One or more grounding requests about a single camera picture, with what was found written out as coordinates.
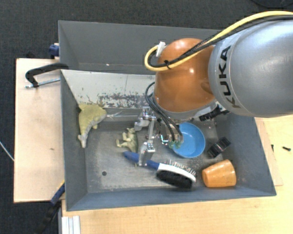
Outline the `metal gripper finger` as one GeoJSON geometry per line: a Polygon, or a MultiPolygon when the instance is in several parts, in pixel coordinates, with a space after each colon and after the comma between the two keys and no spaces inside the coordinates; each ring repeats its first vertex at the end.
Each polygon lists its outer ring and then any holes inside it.
{"type": "Polygon", "coordinates": [[[151,131],[153,131],[155,126],[156,116],[150,107],[144,106],[142,107],[142,111],[138,115],[137,121],[134,123],[135,131],[140,131],[144,127],[149,127],[151,131]]]}
{"type": "Polygon", "coordinates": [[[151,160],[152,156],[155,154],[155,147],[153,141],[146,141],[140,146],[139,150],[139,166],[146,166],[147,161],[151,160]]]}

